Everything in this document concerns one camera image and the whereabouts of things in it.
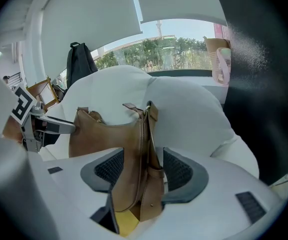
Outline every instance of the trees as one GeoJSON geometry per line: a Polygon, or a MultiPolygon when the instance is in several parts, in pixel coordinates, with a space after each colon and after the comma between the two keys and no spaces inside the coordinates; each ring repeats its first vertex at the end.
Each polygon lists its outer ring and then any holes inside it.
{"type": "Polygon", "coordinates": [[[118,65],[116,56],[112,51],[105,54],[102,58],[97,59],[95,63],[97,68],[100,70],[118,65]]]}
{"type": "Polygon", "coordinates": [[[145,71],[211,69],[205,42],[193,38],[146,39],[124,47],[116,54],[111,51],[97,59],[95,62],[98,69],[118,65],[118,61],[145,71]]]}

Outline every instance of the window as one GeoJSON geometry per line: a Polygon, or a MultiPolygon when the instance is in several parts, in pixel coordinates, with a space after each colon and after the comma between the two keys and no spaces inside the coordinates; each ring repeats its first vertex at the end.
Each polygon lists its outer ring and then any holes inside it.
{"type": "MultiPolygon", "coordinates": [[[[203,37],[229,38],[227,27],[194,19],[152,21],[141,24],[141,29],[142,34],[92,51],[97,68],[132,65],[148,73],[188,69],[211,71],[203,37]]],[[[63,83],[66,86],[66,70],[57,78],[57,84],[62,86],[63,83]]]]}

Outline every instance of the white pillar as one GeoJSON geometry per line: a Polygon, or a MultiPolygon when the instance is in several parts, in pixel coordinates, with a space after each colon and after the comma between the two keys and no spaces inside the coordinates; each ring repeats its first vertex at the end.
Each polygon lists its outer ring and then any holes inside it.
{"type": "Polygon", "coordinates": [[[97,52],[98,52],[98,56],[103,57],[105,53],[104,47],[98,48],[97,52]]]}
{"type": "Polygon", "coordinates": [[[29,87],[46,79],[40,41],[42,19],[42,10],[33,13],[23,47],[23,69],[29,87]]]}
{"type": "Polygon", "coordinates": [[[23,41],[18,42],[18,65],[24,86],[27,86],[26,76],[23,67],[23,41]]]}

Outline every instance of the brown leather handbag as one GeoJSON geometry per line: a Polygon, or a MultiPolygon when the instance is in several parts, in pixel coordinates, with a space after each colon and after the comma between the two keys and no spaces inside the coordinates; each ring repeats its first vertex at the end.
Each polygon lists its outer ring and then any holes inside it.
{"type": "Polygon", "coordinates": [[[78,108],[76,132],[69,140],[69,157],[110,149],[124,148],[124,167],[112,189],[116,212],[131,210],[142,222],[158,216],[164,194],[164,171],[159,164],[153,138],[158,110],[149,101],[145,110],[123,104],[138,113],[137,121],[106,125],[99,113],[78,108]]]}

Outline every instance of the black backpack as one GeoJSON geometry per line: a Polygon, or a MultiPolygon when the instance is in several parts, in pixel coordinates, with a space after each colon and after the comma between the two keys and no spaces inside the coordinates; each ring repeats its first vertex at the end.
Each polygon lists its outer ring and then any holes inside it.
{"type": "Polygon", "coordinates": [[[67,57],[67,89],[77,80],[98,71],[85,43],[72,42],[67,57]]]}

